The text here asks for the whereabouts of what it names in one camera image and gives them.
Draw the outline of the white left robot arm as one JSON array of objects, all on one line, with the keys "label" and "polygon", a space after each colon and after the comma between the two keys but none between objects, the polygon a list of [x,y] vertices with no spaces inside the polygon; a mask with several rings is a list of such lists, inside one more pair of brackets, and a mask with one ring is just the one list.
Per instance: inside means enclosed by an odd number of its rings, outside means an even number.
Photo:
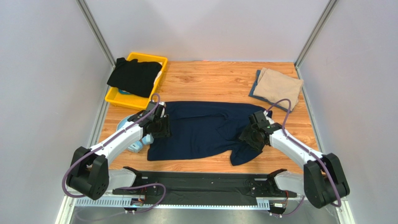
[{"label": "white left robot arm", "polygon": [[145,137],[169,137],[169,115],[133,115],[114,134],[90,147],[75,150],[71,165],[62,179],[62,189],[70,197],[101,198],[113,190],[136,190],[138,172],[130,167],[109,169],[109,165],[130,145]]}]

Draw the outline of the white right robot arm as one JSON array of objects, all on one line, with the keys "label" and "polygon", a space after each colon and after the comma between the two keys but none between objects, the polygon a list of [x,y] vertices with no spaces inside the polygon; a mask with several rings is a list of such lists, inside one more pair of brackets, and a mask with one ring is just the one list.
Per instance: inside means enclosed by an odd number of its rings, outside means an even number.
[{"label": "white right robot arm", "polygon": [[341,206],[343,197],[350,194],[340,159],[333,153],[322,154],[293,137],[279,123],[247,125],[240,140],[261,151],[271,146],[287,155],[303,174],[279,169],[267,176],[273,191],[290,191],[305,196],[314,207]]}]

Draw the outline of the navy t shirt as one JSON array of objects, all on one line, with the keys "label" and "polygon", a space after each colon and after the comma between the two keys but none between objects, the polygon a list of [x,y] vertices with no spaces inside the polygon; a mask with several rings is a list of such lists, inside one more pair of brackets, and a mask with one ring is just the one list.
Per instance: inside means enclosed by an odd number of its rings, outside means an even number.
[{"label": "navy t shirt", "polygon": [[249,124],[249,115],[264,112],[263,107],[205,101],[170,101],[165,105],[171,136],[154,140],[147,153],[149,161],[201,159],[230,151],[230,163],[238,166],[260,155],[239,136]]}]

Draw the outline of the light blue headphones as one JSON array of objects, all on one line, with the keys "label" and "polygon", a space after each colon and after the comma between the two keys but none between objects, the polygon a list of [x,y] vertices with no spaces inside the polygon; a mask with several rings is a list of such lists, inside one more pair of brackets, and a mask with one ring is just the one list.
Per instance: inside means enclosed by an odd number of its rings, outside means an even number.
[{"label": "light blue headphones", "polygon": [[[116,128],[116,130],[118,131],[119,129],[121,129],[125,123],[128,121],[128,118],[131,117],[127,116],[125,117],[123,120],[121,120]],[[134,153],[138,153],[140,152],[144,145],[150,145],[154,142],[154,137],[152,136],[152,134],[146,134],[144,135],[144,137],[134,143],[132,143],[130,146],[127,147],[127,150],[130,152],[134,152]]]}]

